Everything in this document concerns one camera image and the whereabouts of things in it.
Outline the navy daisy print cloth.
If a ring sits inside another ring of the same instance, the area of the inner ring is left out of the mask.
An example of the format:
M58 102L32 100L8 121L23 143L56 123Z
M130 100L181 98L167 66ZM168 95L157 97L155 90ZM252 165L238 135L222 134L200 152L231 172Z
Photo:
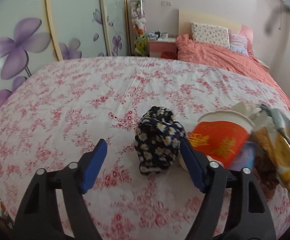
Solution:
M136 126L134 148L142 175L169 169L180 153L180 142L186 137L182 124L173 112L162 106L151 107Z

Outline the purple foil packet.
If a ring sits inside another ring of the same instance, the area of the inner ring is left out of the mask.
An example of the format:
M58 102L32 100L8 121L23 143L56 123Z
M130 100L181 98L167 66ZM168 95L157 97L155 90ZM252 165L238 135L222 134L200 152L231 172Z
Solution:
M247 141L238 156L234 159L229 170L240 171L243 168L253 169L256 156L256 143Z

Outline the snack wrapper packet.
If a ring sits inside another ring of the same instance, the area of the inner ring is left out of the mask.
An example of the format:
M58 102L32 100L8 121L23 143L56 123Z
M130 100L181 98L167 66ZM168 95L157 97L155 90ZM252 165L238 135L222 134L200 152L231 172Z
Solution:
M264 104L239 102L231 109L254 124L252 137L274 165L276 177L290 200L290 119L280 109Z

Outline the red paper cup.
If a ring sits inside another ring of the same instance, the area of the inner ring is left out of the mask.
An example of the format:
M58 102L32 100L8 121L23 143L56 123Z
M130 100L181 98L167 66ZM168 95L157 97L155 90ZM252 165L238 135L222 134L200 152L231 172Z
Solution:
M191 146L228 168L240 153L255 125L245 115L235 111L215 111L204 114L188 139Z

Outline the floral pink tablecloth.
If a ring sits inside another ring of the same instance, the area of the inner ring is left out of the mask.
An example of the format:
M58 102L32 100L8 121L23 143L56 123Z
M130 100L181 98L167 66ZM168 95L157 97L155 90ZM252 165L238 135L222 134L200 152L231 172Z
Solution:
M207 112L264 103L290 117L290 100L267 71L253 79L217 67L141 57L54 62L0 107L0 199L15 218L39 168L60 170L95 147L106 159L85 202L104 239L184 239L203 194L175 163L139 172L134 136L152 107L170 109L187 132Z

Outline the bed with coral duvet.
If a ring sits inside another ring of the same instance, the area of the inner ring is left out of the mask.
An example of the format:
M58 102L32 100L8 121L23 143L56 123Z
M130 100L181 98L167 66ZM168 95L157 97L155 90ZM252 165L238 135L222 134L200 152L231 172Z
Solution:
M237 74L250 77L275 88L290 111L290 99L282 88L275 82L268 70L262 65L251 49L247 55L233 52L228 48L215 44L200 43L193 40L191 23L219 24L229 30L239 33L249 30L244 25L214 15L200 12L179 10L178 36L176 46L178 48L178 60L218 67Z

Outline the pink striped pillow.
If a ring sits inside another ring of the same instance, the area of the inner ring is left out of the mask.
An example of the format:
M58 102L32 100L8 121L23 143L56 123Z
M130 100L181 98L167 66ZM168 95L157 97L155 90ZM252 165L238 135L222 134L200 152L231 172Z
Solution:
M248 54L248 38L239 34L235 34L229 30L230 50L242 55L249 56Z

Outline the floral white pillow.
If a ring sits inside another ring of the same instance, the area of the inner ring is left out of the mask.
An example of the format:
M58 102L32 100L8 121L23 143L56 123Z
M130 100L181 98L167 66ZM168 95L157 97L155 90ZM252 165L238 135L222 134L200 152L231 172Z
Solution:
M197 43L212 44L230 48L229 29L217 25L191 23L192 40Z

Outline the pink white nightstand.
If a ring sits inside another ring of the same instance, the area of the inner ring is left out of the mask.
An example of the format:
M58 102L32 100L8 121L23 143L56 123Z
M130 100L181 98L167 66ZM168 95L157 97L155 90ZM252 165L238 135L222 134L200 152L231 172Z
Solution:
M178 49L175 38L159 38L149 41L149 56L177 60Z

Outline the wardrobe with purple flowers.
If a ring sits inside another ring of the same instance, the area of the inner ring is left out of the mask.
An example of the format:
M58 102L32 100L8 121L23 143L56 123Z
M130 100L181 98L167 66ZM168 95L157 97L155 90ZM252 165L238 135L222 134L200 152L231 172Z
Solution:
M0 107L48 63L128 54L126 0L0 0Z

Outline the clear tube of plush toys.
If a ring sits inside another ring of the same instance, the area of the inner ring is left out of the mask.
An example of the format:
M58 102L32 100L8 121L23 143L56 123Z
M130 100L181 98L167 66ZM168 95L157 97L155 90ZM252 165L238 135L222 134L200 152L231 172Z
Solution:
M130 1L130 27L133 54L135 56L147 56L147 22L144 11L145 0Z

